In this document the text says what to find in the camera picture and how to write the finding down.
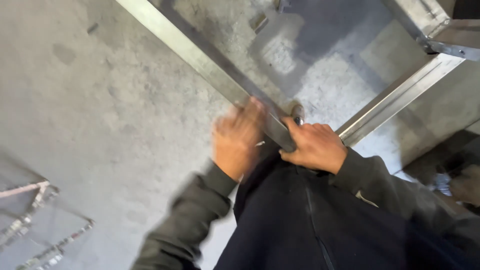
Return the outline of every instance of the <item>person's right hand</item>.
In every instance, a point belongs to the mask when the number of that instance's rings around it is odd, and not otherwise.
[[[291,117],[284,117],[282,121],[297,145],[292,153],[280,150],[283,160],[309,169],[338,173],[348,149],[329,125],[316,123],[298,126]]]

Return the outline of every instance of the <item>hand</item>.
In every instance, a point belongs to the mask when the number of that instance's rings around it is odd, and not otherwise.
[[[327,124],[298,126],[291,117],[282,118],[297,149],[292,153],[280,150],[282,159],[303,167],[337,174],[347,157],[348,149]]]
[[[255,145],[262,138],[265,109],[256,98],[250,98],[245,108],[232,107],[227,116],[214,124],[214,162],[233,180],[252,168],[258,156]]]

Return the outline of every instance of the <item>dark green sleeve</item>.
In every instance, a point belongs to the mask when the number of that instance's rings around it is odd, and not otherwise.
[[[199,245],[212,221],[230,210],[229,194],[237,183],[212,164],[175,198],[170,214],[146,237],[133,270],[180,270],[200,256]]]
[[[378,156],[364,158],[349,148],[331,183],[441,235],[469,256],[480,254],[480,217],[472,213],[456,216],[424,185],[390,175]]]

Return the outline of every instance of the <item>zipper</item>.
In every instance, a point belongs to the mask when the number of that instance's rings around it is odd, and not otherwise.
[[[322,239],[318,236],[317,228],[315,227],[315,223],[313,222],[312,200],[310,198],[310,189],[308,188],[307,183],[305,183],[305,193],[307,194],[308,207],[310,209],[310,221],[312,222],[313,232],[315,233],[315,239],[317,240],[317,243],[320,246],[320,249],[322,250],[322,254],[324,256],[325,263],[327,265],[328,270],[335,270],[335,268],[333,267],[332,260],[328,255],[327,248],[325,247],[325,244],[323,243]]]

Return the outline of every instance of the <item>concrete floor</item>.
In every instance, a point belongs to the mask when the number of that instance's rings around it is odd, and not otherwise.
[[[278,105],[297,99],[308,122],[334,129],[422,55],[379,2],[357,1],[352,8],[367,15],[345,14],[331,24],[306,12],[335,13],[348,4],[338,2],[293,7],[309,23],[293,41],[281,37],[283,55],[270,60],[272,68],[287,61],[306,68],[285,88],[259,64],[268,54],[255,56],[250,48],[257,37],[250,20],[269,1],[153,1],[177,23],[191,25]],[[169,198],[205,166],[210,124],[229,104],[114,0],[6,0],[3,7],[0,184],[41,175],[61,189],[61,199],[36,216],[34,231],[0,261],[12,269],[41,250],[39,243],[75,231],[83,224],[78,215],[85,215],[96,227],[66,249],[57,268],[128,269]],[[98,28],[88,34],[94,23]],[[323,36],[308,39],[315,25],[323,26]],[[336,27],[340,34],[332,34]],[[477,63],[462,64],[355,149],[380,154],[391,172],[400,170],[480,116],[479,71]],[[27,200],[0,205],[10,210]],[[0,225],[10,220],[5,216]],[[213,268],[234,229],[231,216],[215,225],[203,246],[202,269]]]

